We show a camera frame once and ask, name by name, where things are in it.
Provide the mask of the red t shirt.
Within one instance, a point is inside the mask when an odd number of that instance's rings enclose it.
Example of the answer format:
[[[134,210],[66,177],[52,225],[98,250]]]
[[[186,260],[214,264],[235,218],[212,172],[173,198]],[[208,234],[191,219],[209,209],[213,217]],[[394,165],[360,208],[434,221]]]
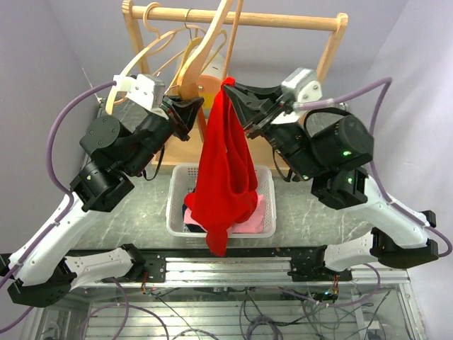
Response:
[[[185,197],[191,218],[206,230],[205,241],[214,255],[225,255],[229,229],[255,212],[257,187],[243,128],[221,89],[208,118],[195,191]]]

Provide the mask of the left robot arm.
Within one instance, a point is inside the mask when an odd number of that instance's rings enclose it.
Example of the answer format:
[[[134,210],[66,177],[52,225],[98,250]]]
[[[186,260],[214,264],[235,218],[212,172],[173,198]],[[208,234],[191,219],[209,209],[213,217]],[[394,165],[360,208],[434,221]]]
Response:
[[[69,185],[66,198],[35,239],[38,245],[25,261],[26,244],[14,254],[1,255],[1,276],[16,266],[8,295],[27,307],[48,307],[72,290],[109,278],[134,282],[143,277],[147,261],[133,244],[89,256],[68,256],[69,250],[103,215],[111,212],[134,188],[154,156],[172,136],[189,139],[202,97],[184,101],[164,96],[161,105],[146,111],[143,121],[129,131],[113,115],[97,117],[81,138],[90,161]]]

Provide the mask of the navy blue t shirt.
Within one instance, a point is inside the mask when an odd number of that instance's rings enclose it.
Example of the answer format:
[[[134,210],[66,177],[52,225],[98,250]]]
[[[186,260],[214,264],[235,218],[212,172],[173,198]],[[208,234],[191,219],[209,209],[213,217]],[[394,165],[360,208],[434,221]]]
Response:
[[[192,211],[190,208],[186,204],[183,204],[182,214],[185,227],[192,233],[206,233],[206,230],[202,227],[202,225],[192,218],[191,213]]]

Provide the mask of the yellow wooden hanger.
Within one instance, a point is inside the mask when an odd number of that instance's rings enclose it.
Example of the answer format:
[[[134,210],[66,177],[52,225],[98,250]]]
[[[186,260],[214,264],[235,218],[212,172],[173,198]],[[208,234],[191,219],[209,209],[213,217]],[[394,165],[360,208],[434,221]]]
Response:
[[[196,81],[222,28],[230,6],[230,1],[221,1],[201,43],[189,55],[187,60],[182,63],[181,70],[176,79],[176,88],[179,97],[184,101],[198,97]]]

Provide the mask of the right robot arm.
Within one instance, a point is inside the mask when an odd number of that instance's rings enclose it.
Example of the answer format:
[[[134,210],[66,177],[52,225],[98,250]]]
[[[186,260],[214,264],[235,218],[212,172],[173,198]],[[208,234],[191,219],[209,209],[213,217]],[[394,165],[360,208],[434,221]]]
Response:
[[[264,138],[290,176],[310,181],[323,205],[371,224],[357,239],[317,249],[311,269],[318,279],[369,262],[407,269],[438,260],[437,242],[427,234],[435,214],[414,211],[385,193],[366,170],[373,160],[372,133],[336,99],[323,99],[318,81],[270,88],[237,83],[223,90],[246,136]]]

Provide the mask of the pink t shirt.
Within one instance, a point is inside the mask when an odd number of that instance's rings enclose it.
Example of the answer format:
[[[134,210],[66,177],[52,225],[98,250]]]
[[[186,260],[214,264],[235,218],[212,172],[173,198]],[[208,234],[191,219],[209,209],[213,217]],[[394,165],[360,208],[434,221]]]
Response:
[[[264,230],[265,196],[258,195],[258,204],[253,214],[242,223],[233,224],[227,232],[229,234],[259,234]]]

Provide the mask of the cream plastic hanger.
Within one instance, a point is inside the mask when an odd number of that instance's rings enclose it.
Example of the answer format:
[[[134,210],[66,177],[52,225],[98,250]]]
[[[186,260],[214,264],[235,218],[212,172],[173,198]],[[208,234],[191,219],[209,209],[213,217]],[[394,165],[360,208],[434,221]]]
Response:
[[[188,28],[185,26],[181,26],[179,28],[170,30],[165,33],[160,33],[157,27],[152,27],[150,24],[150,20],[148,19],[148,15],[150,14],[151,10],[161,8],[161,4],[158,2],[152,2],[144,7],[144,11],[142,14],[139,14],[139,18],[133,18],[133,8],[134,8],[133,1],[123,1],[122,2],[122,14],[125,19],[125,25],[127,28],[127,32],[129,33],[130,41],[132,43],[132,50],[135,53],[135,56],[129,61],[129,63],[125,66],[125,68],[120,72],[121,76],[127,76],[132,69],[138,65],[138,70],[140,73],[150,74],[150,68],[148,63],[148,57],[151,57],[155,54],[160,53],[166,46],[173,41],[173,39],[177,36],[177,34],[183,30],[195,29],[195,32],[198,33],[201,30],[203,33],[206,31],[198,25],[188,25]],[[142,39],[142,31],[139,24],[139,21],[143,22],[143,26],[150,32],[155,34],[155,38],[145,47],[144,41]],[[172,61],[174,61],[177,57],[182,55],[183,52],[179,52],[176,56],[170,58],[169,61],[164,63],[163,66],[157,69],[153,73],[153,75],[157,75],[160,71],[164,70]],[[122,98],[117,100],[117,95],[121,93]],[[105,104],[105,111],[108,115],[113,114],[113,109],[115,105],[126,101],[125,97],[126,91],[120,89],[120,85],[116,85],[112,87],[110,90],[106,104]]]

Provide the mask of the wooden hanger with red shirt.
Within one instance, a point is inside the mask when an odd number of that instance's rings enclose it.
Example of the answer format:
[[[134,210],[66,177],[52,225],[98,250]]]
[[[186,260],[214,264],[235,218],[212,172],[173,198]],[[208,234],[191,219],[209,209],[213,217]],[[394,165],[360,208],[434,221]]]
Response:
[[[225,19],[227,18],[229,9],[231,8],[232,4],[233,1],[227,0],[220,1],[219,6],[213,16],[212,22],[210,23],[210,26],[207,30],[207,33],[202,39],[202,42],[199,44],[194,53],[192,53],[189,56],[187,61],[183,63],[182,69],[179,72],[177,79],[178,95],[183,100],[198,97],[199,93],[197,80],[202,73],[202,68],[204,67],[205,62],[207,61],[212,46],[215,43],[215,40],[217,39],[217,35],[219,34],[222,25]],[[221,80],[224,80],[227,77],[226,75],[229,69],[229,63],[231,60],[234,41],[239,26],[239,19],[242,12],[242,7],[243,1],[238,1],[236,11],[234,12],[233,27],[229,38],[229,46],[226,53]]]

